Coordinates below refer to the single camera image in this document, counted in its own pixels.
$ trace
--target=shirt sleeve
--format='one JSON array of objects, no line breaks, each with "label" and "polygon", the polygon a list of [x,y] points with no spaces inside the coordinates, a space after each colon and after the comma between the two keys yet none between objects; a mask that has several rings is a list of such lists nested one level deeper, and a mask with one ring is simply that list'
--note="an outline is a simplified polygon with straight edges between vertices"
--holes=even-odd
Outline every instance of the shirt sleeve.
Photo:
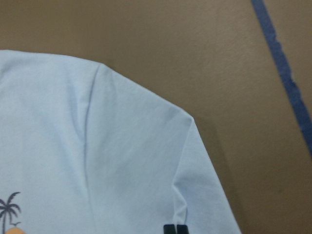
[{"label": "shirt sleeve", "polygon": [[240,233],[194,119],[101,64],[86,116],[85,171],[98,233]]}]

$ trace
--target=cardboard surface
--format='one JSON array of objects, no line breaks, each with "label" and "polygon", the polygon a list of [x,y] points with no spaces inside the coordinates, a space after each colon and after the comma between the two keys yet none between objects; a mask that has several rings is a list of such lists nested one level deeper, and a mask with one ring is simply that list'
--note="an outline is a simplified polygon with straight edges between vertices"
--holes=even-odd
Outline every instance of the cardboard surface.
[{"label": "cardboard surface", "polygon": [[[311,110],[307,2],[266,1]],[[103,62],[189,112],[244,234],[312,233],[311,158],[250,1],[0,1],[0,22],[0,49]]]}]

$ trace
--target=t-shirt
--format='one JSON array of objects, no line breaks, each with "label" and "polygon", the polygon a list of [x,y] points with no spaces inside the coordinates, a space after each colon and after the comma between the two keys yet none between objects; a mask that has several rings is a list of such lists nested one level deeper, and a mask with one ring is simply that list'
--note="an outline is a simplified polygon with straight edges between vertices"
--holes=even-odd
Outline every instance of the t-shirt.
[{"label": "t-shirt", "polygon": [[0,232],[170,225],[240,233],[194,118],[105,64],[0,50]]}]

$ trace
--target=blue tape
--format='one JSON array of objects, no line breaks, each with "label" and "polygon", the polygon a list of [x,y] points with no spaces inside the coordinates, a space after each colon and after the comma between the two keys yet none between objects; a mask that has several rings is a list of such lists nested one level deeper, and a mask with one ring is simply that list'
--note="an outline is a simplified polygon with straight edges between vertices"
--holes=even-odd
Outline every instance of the blue tape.
[{"label": "blue tape", "polygon": [[282,51],[281,44],[276,40],[276,32],[263,0],[251,1],[285,87],[288,99],[296,115],[302,135],[306,141],[310,155],[312,156],[312,122],[308,110],[301,99],[299,88],[292,79],[292,71]]}]

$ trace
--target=graphic print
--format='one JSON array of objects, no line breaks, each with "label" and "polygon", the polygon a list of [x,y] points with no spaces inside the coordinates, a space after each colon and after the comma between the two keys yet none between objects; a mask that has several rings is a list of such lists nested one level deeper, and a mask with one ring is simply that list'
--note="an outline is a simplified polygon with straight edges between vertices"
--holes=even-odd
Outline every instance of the graphic print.
[{"label": "graphic print", "polygon": [[[18,217],[17,211],[21,213],[20,207],[17,204],[11,203],[13,198],[17,194],[20,194],[20,192],[12,193],[9,196],[8,201],[6,203],[2,199],[0,199],[0,223],[2,221],[2,234],[26,234],[22,229],[16,227],[20,222],[12,223],[12,215],[14,215],[17,218]],[[7,217],[9,224],[14,227],[5,232]]]}]

